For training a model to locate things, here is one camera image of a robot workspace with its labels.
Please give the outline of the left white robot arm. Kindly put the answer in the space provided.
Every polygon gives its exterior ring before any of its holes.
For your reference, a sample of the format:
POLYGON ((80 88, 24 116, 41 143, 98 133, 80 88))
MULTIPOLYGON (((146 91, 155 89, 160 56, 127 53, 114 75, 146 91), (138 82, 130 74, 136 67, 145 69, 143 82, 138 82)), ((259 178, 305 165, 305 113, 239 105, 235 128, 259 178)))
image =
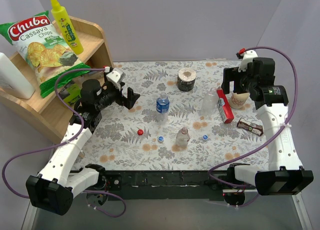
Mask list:
POLYGON ((102 119, 101 111, 112 103, 130 110, 139 97, 140 94, 130 87, 124 96, 122 89, 116 88, 110 81, 103 85, 96 79, 83 82, 80 99, 74 105, 75 112, 62 146, 55 150, 37 176, 31 175, 26 181, 28 196, 34 207, 63 216, 70 209, 74 197, 84 190, 107 190, 110 187, 105 168, 98 164, 88 164, 73 176, 70 172, 102 119))

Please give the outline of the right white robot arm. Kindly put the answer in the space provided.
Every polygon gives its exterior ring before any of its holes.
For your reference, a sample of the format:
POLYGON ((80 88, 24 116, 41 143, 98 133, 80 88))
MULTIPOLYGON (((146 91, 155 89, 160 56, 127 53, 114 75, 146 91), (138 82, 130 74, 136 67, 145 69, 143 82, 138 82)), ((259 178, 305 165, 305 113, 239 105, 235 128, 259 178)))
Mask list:
POLYGON ((262 121, 263 134, 268 146, 268 169, 236 163, 233 172, 226 176, 227 185, 237 189, 243 183, 254 186, 262 196, 296 195, 313 180, 311 170, 306 170, 298 157, 289 120, 288 96, 285 88, 275 85, 275 61, 255 57, 244 69, 225 68, 221 88, 230 92, 230 82, 237 94, 249 93, 262 121))

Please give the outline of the blue white bottle cap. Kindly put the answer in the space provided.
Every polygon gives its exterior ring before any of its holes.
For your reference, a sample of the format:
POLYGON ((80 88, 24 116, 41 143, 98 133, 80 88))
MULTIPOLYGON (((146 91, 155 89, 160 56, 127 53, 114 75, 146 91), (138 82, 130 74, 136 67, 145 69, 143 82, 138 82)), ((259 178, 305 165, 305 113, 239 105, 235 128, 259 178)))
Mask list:
POLYGON ((163 136, 159 136, 157 138, 158 142, 163 143, 164 142, 164 137, 163 136))

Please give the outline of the blue label water bottle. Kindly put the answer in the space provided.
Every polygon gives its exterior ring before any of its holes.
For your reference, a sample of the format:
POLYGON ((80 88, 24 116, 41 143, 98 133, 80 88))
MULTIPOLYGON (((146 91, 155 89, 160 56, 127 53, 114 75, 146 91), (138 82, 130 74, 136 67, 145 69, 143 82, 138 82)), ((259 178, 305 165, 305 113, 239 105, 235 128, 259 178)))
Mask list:
POLYGON ((165 92, 156 99, 156 119, 159 124, 164 124, 169 115, 170 101, 165 92))

